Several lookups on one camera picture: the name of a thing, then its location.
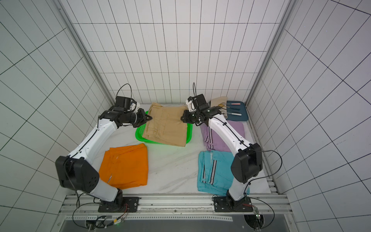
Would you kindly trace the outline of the khaki pants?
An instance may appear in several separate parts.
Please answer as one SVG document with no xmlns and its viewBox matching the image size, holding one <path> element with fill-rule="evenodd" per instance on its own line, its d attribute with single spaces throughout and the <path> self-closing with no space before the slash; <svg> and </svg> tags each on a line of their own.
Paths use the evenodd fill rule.
<svg viewBox="0 0 371 232">
<path fill-rule="evenodd" d="M 148 114 L 152 117 L 146 123 L 143 138 L 153 142 L 184 147 L 186 145 L 187 124 L 181 120 L 186 106 L 162 106 L 153 103 Z"/>
</svg>

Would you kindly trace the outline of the purple pants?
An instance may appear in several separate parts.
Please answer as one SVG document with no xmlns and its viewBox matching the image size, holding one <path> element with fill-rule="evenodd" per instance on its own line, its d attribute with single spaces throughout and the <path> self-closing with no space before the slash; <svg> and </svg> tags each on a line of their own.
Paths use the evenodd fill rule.
<svg viewBox="0 0 371 232">
<path fill-rule="evenodd" d="M 237 133 L 242 137 L 245 137 L 244 125 L 242 122 L 228 120 L 228 123 Z M 221 152 L 231 152 L 222 138 L 210 127 L 207 127 L 205 124 L 201 125 L 201 133 L 207 151 L 216 150 Z"/>
</svg>

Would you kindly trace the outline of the orange pants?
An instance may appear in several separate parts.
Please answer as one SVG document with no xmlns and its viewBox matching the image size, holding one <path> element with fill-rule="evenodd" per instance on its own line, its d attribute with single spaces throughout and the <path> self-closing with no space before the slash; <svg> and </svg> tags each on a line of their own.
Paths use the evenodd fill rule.
<svg viewBox="0 0 371 232">
<path fill-rule="evenodd" d="M 100 166 L 100 179 L 112 187 L 129 189 L 148 182 L 148 150 L 145 144 L 110 148 Z"/>
</svg>

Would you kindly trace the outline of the teal striped pants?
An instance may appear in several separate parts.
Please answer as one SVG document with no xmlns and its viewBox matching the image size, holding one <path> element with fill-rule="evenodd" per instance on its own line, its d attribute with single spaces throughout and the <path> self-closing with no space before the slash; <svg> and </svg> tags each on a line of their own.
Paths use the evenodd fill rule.
<svg viewBox="0 0 371 232">
<path fill-rule="evenodd" d="M 202 151 L 198 157 L 197 188 L 218 196 L 226 196 L 232 186 L 231 164 L 234 156 L 230 152 Z"/>
</svg>

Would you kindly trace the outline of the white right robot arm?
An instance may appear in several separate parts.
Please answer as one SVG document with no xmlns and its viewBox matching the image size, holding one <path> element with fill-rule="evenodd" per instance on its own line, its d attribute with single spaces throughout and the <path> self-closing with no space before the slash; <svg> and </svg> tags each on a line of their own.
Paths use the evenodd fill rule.
<svg viewBox="0 0 371 232">
<path fill-rule="evenodd" d="M 214 130 L 228 146 L 234 156 L 231 164 L 233 182 L 227 196 L 241 201 L 246 196 L 247 186 L 262 171 L 262 150 L 259 144 L 251 144 L 243 138 L 225 119 L 216 107 L 203 111 L 185 110 L 181 116 L 184 123 L 205 124 Z"/>
</svg>

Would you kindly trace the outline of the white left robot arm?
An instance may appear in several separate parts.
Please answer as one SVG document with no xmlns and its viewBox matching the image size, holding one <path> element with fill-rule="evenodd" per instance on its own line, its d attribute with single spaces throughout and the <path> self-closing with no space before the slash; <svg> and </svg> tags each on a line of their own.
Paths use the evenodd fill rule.
<svg viewBox="0 0 371 232">
<path fill-rule="evenodd" d="M 59 156 L 55 161 L 60 185 L 85 192 L 105 202 L 113 202 L 119 190 L 102 181 L 92 164 L 102 146 L 119 127 L 138 128 L 152 119 L 144 109 L 138 107 L 127 110 L 113 106 L 104 111 L 98 117 L 97 125 L 81 144 L 69 155 Z"/>
</svg>

